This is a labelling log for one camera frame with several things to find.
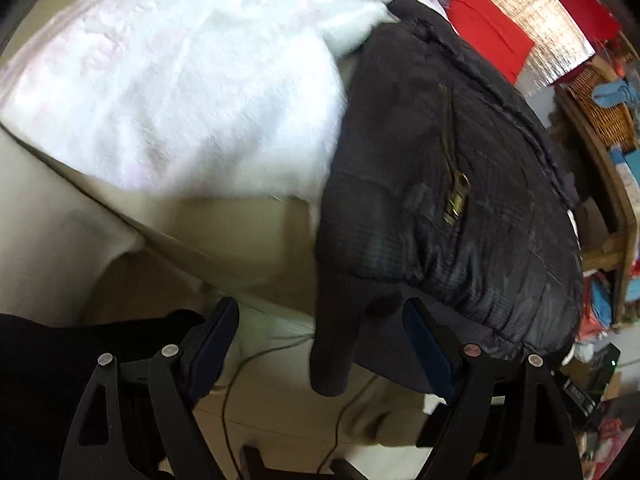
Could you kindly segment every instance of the red cushion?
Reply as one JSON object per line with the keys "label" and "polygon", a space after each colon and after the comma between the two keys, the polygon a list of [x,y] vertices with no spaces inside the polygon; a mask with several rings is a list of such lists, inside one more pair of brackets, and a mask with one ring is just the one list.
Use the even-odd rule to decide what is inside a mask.
{"label": "red cushion", "polygon": [[451,23],[467,43],[511,82],[535,43],[491,0],[453,0],[447,11]]}

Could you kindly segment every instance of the gold zipper pull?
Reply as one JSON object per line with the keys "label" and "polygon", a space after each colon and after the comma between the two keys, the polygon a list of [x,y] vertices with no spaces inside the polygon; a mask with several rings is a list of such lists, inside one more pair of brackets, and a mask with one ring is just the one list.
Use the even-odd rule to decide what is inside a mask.
{"label": "gold zipper pull", "polygon": [[449,195],[447,209],[444,213],[444,219],[449,225],[453,225],[458,220],[462,209],[465,206],[466,197],[471,191],[469,179],[461,171],[453,172],[453,190]]}

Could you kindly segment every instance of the black cable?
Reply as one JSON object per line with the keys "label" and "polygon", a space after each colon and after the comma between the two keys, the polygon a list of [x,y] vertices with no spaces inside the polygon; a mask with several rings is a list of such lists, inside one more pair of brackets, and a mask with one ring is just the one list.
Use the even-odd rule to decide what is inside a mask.
{"label": "black cable", "polygon": [[234,456],[234,452],[231,449],[231,443],[229,442],[229,434],[228,431],[226,430],[226,404],[228,403],[229,400],[229,394],[231,393],[231,388],[234,386],[234,383],[236,382],[236,379],[239,377],[240,372],[244,369],[244,367],[249,364],[251,361],[254,361],[255,359],[257,359],[258,357],[262,357],[263,355],[267,355],[270,354],[271,352],[277,352],[279,350],[286,350],[289,348],[294,348],[296,346],[300,346],[308,341],[311,341],[314,337],[312,335],[308,335],[308,336],[301,336],[302,339],[299,341],[296,341],[295,343],[291,343],[289,345],[286,346],[277,346],[276,348],[269,348],[268,350],[263,350],[262,352],[258,352],[255,355],[252,355],[251,357],[245,359],[244,361],[242,361],[242,363],[240,363],[240,366],[238,367],[238,370],[236,370],[236,373],[234,374],[234,376],[231,378],[231,381],[229,382],[229,386],[226,389],[226,395],[225,395],[225,400],[222,402],[222,430],[225,433],[225,442],[226,442],[226,448],[229,452],[229,455],[231,455],[231,460],[234,463],[234,467],[236,468],[236,472],[238,473],[238,478],[240,480],[243,480],[243,476],[242,476],[242,472],[240,471],[240,467],[238,465],[238,462],[236,462],[236,457]]}
{"label": "black cable", "polygon": [[338,448],[338,429],[340,428],[340,422],[342,420],[342,417],[344,416],[344,413],[356,402],[358,402],[360,397],[364,395],[364,393],[369,389],[369,387],[375,382],[377,378],[378,376],[373,376],[372,378],[370,378],[369,381],[367,381],[367,384],[365,384],[362,387],[362,389],[357,394],[355,394],[353,399],[347,402],[340,410],[340,413],[338,414],[338,420],[335,421],[334,446],[329,450],[329,453],[327,453],[326,456],[322,459],[322,462],[320,463],[320,465],[318,466],[318,469],[316,470],[316,474],[320,474],[324,465],[331,458],[331,455],[334,454],[334,451]]}

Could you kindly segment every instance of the silver bolt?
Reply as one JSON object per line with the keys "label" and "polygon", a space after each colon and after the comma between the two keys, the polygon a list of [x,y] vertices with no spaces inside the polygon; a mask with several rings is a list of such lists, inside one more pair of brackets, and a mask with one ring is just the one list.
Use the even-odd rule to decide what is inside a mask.
{"label": "silver bolt", "polygon": [[531,366],[535,366],[536,368],[540,368],[542,366],[542,363],[544,363],[544,361],[542,360],[542,357],[540,357],[539,355],[531,354],[529,356],[529,364]]}
{"label": "silver bolt", "polygon": [[478,345],[473,345],[473,344],[465,345],[464,350],[465,350],[465,354],[468,355],[469,357],[478,357],[482,353],[482,350],[480,349],[480,347]]}
{"label": "silver bolt", "polygon": [[100,366],[106,366],[111,363],[111,361],[113,361],[113,356],[109,352],[106,352],[98,357],[98,364]]}
{"label": "silver bolt", "polygon": [[164,357],[173,357],[179,351],[180,351],[180,348],[178,348],[178,345],[167,345],[164,348],[162,348],[162,355]]}

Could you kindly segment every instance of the dark puffer jacket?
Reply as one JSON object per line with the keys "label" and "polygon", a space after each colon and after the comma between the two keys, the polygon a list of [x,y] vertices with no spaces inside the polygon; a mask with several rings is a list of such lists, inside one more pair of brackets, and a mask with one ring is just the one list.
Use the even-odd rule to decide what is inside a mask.
{"label": "dark puffer jacket", "polygon": [[322,196],[310,372],[329,396],[353,360],[424,389],[401,342],[410,296],[512,360],[567,352],[580,317],[573,204],[542,125],[440,15],[389,9],[401,23],[364,45]]}

